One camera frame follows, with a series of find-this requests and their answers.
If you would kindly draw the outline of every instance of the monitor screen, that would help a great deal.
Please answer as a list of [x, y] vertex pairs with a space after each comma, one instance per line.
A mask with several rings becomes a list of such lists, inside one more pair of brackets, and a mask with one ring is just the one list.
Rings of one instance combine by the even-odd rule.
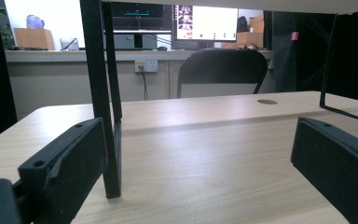
[[177, 40], [237, 40], [237, 8], [175, 6], [174, 14]]
[[170, 34], [172, 6], [112, 2], [115, 34]]

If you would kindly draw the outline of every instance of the screw hole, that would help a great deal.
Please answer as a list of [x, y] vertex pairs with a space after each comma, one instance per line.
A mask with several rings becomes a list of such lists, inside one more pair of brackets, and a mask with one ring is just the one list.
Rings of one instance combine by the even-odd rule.
[[273, 101], [273, 100], [265, 100], [265, 99], [260, 99], [257, 100], [258, 103], [263, 104], [263, 105], [276, 105], [278, 102]]
[[42, 166], [43, 164], [45, 164], [44, 161], [36, 161], [36, 162], [34, 163], [34, 167], [39, 167], [39, 166]]

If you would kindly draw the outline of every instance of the black plastic bracket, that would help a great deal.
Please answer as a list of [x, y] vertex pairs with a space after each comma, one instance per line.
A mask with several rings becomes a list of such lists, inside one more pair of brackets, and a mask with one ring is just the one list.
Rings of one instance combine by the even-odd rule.
[[0, 179], [0, 223], [70, 223], [107, 165], [103, 120], [78, 123], [23, 163], [16, 184]]
[[291, 161], [350, 223], [358, 223], [358, 138], [299, 118]]

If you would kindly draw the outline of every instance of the cardboard box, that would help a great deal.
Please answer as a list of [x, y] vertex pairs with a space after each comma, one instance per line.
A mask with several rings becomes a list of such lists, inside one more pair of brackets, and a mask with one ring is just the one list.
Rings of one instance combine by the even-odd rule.
[[50, 30], [14, 28], [18, 47], [42, 48], [54, 50], [53, 37]]
[[264, 33], [264, 17], [251, 17], [249, 20], [249, 31], [253, 28], [253, 33]]
[[243, 48], [245, 46], [247, 47], [250, 45], [263, 48], [263, 33], [250, 33], [250, 32], [237, 33], [237, 42], [224, 43], [222, 45], [222, 48], [235, 49], [235, 48]]

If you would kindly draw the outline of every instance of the light wood tabletop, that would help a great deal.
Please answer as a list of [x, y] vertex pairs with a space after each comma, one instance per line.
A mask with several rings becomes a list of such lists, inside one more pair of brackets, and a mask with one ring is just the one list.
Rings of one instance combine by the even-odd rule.
[[[321, 109], [319, 95], [123, 103], [122, 196], [107, 200], [100, 178], [74, 223], [347, 223], [290, 162], [298, 117], [358, 137], [358, 120]], [[327, 101], [358, 114], [358, 101]], [[0, 134], [0, 178], [14, 183], [20, 164], [92, 118], [91, 105], [58, 105], [20, 120]]]

